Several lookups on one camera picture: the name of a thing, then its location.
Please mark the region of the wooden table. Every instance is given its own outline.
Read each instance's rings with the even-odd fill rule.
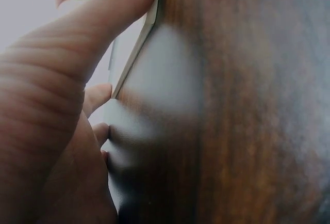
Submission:
[[[330,0],[160,0],[107,121],[120,223],[327,223]]]

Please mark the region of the hand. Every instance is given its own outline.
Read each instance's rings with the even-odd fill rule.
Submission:
[[[87,0],[0,55],[0,223],[116,221],[100,153],[107,126],[87,119],[111,89],[84,88],[152,2]]]

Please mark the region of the wooden surface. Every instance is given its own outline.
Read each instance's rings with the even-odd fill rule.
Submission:
[[[120,223],[329,223],[329,10],[160,0],[108,105]]]

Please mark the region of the white phone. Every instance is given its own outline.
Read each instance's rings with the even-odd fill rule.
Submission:
[[[109,82],[112,83],[112,98],[116,98],[138,53],[156,21],[158,0],[150,10],[134,22],[112,43],[109,62]]]

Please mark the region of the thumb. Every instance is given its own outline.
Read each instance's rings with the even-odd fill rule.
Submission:
[[[0,215],[36,200],[77,125],[85,83],[109,43],[154,0],[87,0],[0,55]]]

